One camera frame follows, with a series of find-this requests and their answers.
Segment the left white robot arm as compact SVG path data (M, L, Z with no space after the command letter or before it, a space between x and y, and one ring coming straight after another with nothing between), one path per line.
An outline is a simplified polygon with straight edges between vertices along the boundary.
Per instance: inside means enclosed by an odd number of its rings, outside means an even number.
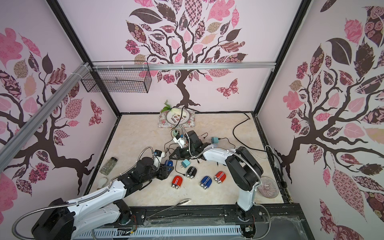
M144 157L110 186L67 202L52 201L31 229L36 240L72 240L79 235L126 218L131 209L123 199L145 188L153 179L166 179L174 168Z

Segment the teal USB charger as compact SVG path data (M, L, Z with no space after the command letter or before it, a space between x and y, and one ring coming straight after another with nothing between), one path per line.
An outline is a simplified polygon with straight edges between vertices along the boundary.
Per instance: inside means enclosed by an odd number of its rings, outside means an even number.
M183 160L181 164L183 168L188 168L191 165L191 162L189 160Z
M211 138L211 142L212 142L212 144L218 144L219 141L220 141L220 139L219 139L218 137L212 137L212 138Z

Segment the black electric shaver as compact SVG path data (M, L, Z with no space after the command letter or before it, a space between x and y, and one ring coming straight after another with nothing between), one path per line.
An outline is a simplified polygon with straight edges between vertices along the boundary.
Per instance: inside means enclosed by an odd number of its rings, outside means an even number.
M189 167L186 172L186 177L189 179L193 179L197 174L197 169L195 167Z

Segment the red electric shaver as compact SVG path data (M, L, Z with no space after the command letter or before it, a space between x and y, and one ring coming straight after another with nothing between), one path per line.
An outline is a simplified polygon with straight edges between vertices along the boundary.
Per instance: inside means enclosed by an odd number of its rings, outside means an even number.
M227 175L226 175L225 172L223 172L223 171L219 171L219 172L217 172L217 173L215 174L215 176L214 176L214 180L215 180L215 182L216 182L217 184L221 184L221 183L223 183L223 182L225 181L226 177L227 177Z
M172 181L172 188L179 189L182 186L183 178L181 176L175 176Z

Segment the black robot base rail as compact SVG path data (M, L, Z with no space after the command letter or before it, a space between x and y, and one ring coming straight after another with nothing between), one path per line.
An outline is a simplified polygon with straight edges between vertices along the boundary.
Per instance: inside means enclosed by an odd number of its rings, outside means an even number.
M241 227L241 236L162 237L124 240L313 240L314 235L298 204L257 204L247 220L240 220L235 205L133 207L126 225L117 229L131 233L138 228L229 226Z

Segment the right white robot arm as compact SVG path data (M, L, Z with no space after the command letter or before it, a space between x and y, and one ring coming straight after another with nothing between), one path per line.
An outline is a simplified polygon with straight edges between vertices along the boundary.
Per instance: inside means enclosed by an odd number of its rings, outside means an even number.
M264 170L247 148L224 149L218 147L214 141L204 143L195 131L182 134L177 130L172 130L171 135L173 142L178 145L170 154L171 160L202 159L226 166L240 189L236 202L238 209L244 213L252 209L255 191L262 184L261 175Z

